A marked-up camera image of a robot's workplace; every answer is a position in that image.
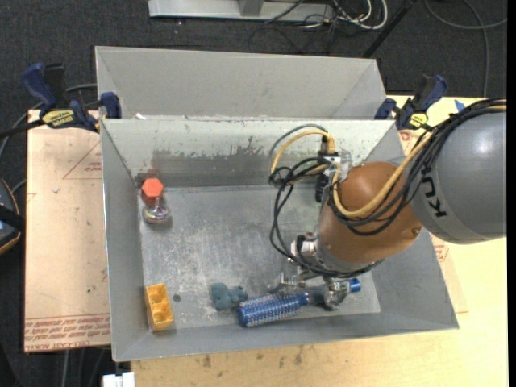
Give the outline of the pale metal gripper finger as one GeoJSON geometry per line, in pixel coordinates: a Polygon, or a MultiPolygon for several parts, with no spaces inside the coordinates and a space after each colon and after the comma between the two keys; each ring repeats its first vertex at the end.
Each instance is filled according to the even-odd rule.
{"type": "Polygon", "coordinates": [[[348,296],[350,289],[346,280],[326,279],[322,291],[325,308],[327,310],[337,310],[348,296]]]}
{"type": "Polygon", "coordinates": [[[297,275],[289,275],[281,273],[278,277],[277,292],[278,293],[305,293],[306,283],[299,280],[297,275]]]}

